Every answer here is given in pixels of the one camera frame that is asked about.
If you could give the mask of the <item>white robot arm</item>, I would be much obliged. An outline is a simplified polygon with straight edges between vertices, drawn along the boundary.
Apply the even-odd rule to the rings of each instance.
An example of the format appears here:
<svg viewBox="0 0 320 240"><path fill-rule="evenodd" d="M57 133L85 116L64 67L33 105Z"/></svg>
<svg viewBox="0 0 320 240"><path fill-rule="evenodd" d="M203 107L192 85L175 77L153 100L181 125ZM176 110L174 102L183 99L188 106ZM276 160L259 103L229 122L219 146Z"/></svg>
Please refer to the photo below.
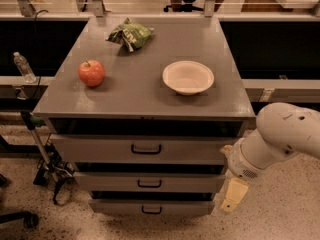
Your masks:
<svg viewBox="0 0 320 240"><path fill-rule="evenodd" d="M229 175L221 209L232 212L249 190L249 182L271 165L299 153L320 158L320 115L289 103L271 103L256 116L256 128L233 145L225 145Z"/></svg>

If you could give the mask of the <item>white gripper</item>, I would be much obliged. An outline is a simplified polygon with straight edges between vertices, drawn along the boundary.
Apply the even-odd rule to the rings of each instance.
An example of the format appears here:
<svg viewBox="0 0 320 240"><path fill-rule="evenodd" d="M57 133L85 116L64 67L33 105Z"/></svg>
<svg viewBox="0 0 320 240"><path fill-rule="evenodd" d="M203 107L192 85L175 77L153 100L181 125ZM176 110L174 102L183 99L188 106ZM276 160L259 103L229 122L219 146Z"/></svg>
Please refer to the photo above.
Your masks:
<svg viewBox="0 0 320 240"><path fill-rule="evenodd" d="M242 151L243 142L244 139L240 138L235 144L224 145L220 149L220 152L226 157L229 171L234 177L237 177L227 180L224 198L220 206L227 213L234 211L246 196L249 185L245 181L257 179L262 175L261 170L245 158Z"/></svg>

